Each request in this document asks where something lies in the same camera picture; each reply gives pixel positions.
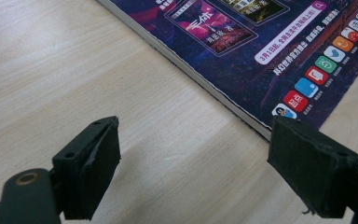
magazine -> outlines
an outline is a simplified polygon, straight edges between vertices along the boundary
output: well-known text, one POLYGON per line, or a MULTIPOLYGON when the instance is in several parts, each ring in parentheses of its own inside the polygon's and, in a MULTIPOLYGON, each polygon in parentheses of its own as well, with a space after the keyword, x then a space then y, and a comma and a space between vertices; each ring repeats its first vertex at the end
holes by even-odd
POLYGON ((358 76, 358 0, 98 0, 269 140, 319 129, 358 76))

